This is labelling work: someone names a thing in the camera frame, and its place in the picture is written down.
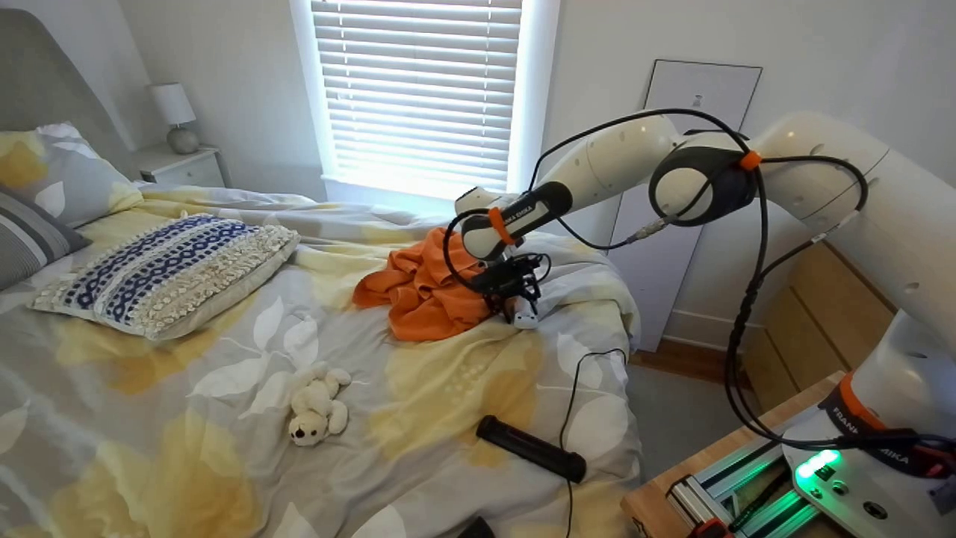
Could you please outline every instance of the pillow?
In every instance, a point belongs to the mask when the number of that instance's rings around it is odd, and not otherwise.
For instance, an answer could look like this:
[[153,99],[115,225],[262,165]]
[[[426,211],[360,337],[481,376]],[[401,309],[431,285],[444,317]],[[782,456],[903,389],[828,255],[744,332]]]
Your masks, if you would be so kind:
[[141,190],[68,122],[0,132],[0,184],[66,226],[81,226],[141,201]]
[[45,210],[0,187],[0,291],[83,244],[87,238]]
[[171,222],[42,288],[35,312],[114,325],[147,341],[175,341],[265,285],[295,250],[299,234],[239,217]]

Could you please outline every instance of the white pillow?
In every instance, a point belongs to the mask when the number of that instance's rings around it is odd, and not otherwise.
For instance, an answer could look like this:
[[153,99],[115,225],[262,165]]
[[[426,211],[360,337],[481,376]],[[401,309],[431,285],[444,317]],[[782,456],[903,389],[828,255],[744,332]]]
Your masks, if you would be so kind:
[[118,211],[141,190],[72,122],[0,132],[0,184],[66,226]]
[[190,216],[171,222],[42,288],[35,312],[114,325],[147,341],[175,341],[262,288],[295,250],[278,225]]

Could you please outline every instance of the plush toy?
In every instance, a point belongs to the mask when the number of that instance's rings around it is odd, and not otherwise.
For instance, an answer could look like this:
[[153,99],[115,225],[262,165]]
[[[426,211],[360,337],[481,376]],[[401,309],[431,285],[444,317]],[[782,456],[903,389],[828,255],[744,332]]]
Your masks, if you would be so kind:
[[292,382],[290,407],[292,418],[287,425],[292,445],[311,447],[326,437],[338,437],[349,425],[349,407],[335,401],[349,373],[319,362]]

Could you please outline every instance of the window blinds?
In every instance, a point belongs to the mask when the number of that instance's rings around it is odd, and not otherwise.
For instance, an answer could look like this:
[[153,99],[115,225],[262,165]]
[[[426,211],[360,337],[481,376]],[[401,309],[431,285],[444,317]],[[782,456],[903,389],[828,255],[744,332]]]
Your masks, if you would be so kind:
[[519,0],[314,0],[332,176],[456,198],[508,184]]

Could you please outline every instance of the bed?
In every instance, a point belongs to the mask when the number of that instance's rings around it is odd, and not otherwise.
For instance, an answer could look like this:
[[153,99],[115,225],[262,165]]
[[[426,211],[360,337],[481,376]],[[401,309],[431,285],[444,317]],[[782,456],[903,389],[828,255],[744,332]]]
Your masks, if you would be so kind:
[[[0,291],[3,536],[392,538],[459,536],[474,516],[495,536],[565,536],[568,519],[573,536],[626,536],[622,497],[640,476],[640,442],[623,355],[635,309],[599,255],[532,237],[529,249],[552,256],[534,329],[489,317],[441,341],[398,341],[389,309],[356,309],[351,291],[434,222],[127,181],[111,119],[23,13],[0,10],[0,77],[11,80],[0,84],[0,132],[60,125],[42,141],[87,141],[114,173],[98,181],[95,171],[57,167],[66,184],[35,190],[33,210],[53,210],[42,225],[62,226],[66,250],[18,265],[23,274]],[[102,204],[81,217],[75,204],[98,184]],[[269,277],[162,343],[35,309],[45,291],[204,216],[292,231],[295,244]],[[299,447],[290,389],[316,364],[349,373],[338,394],[349,421]],[[588,459],[573,488],[474,437],[499,416],[555,442],[565,412],[561,439]]]

